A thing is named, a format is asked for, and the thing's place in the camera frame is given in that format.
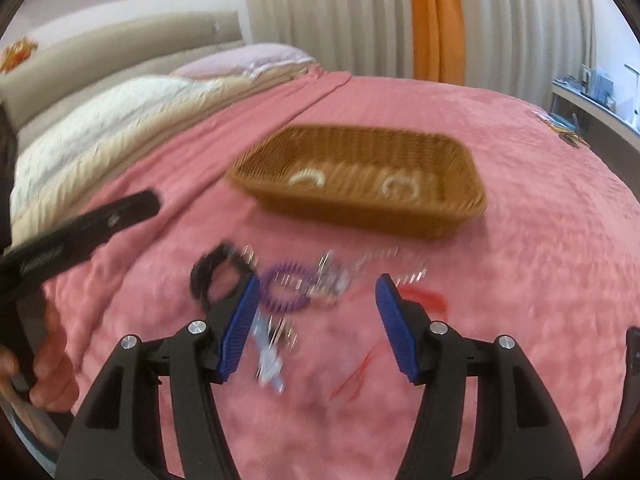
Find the person's left hand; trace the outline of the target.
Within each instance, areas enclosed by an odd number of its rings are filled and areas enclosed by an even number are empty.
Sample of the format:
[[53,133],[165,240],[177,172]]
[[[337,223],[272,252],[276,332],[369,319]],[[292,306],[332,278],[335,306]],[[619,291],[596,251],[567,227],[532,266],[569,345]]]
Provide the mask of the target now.
[[73,363],[66,354],[66,333],[51,301],[46,302],[43,319],[47,335],[35,354],[32,369],[36,383],[29,389],[29,401],[47,412],[65,413],[77,401],[79,386]]

